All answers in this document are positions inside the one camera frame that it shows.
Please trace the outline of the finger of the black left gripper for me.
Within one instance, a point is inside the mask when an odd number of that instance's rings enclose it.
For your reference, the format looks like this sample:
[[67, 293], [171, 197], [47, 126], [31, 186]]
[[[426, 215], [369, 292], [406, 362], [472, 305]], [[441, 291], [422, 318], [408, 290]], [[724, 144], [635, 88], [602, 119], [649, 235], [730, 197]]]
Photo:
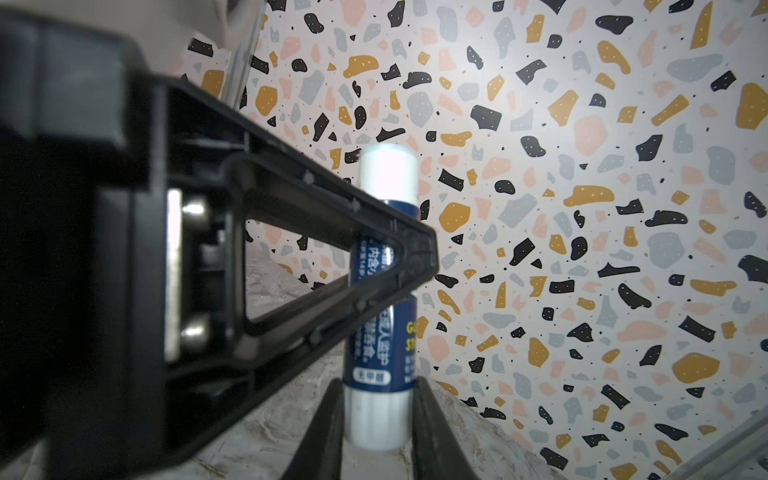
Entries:
[[347, 340], [438, 269], [420, 212], [359, 188], [361, 152], [400, 144], [308, 158], [190, 85], [160, 93], [173, 396], [198, 400], [205, 427], [228, 424], [335, 345], [342, 381]]

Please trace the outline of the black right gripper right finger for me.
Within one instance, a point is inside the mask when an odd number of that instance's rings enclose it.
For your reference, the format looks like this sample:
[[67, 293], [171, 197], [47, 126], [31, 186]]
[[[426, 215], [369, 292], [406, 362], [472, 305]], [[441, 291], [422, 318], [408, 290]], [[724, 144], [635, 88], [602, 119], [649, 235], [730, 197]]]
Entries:
[[413, 391], [413, 474], [418, 480], [477, 480], [427, 380]]

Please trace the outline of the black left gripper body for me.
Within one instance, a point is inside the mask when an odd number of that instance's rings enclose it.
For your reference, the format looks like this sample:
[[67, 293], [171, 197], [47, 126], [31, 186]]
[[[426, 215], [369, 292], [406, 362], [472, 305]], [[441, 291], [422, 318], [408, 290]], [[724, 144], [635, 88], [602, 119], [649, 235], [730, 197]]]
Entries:
[[125, 38], [1, 15], [1, 460], [177, 464], [165, 309], [178, 83]]

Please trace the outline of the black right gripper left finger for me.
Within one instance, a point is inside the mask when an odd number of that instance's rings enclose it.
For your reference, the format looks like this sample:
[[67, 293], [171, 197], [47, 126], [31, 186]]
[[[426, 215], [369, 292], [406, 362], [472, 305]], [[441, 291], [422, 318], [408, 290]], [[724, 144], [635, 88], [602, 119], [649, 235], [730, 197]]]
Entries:
[[334, 379], [318, 406], [282, 480], [339, 480], [344, 437], [344, 394]]

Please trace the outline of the blue glue stick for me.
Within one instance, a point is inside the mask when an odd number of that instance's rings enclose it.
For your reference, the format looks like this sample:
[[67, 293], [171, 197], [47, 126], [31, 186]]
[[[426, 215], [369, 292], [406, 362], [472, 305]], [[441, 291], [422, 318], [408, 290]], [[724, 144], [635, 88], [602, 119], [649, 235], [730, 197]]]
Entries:
[[[381, 143], [360, 155], [359, 188], [416, 219], [418, 161], [400, 145]], [[369, 451], [403, 447], [412, 432], [418, 301], [414, 295], [381, 310], [346, 342], [344, 435]]]

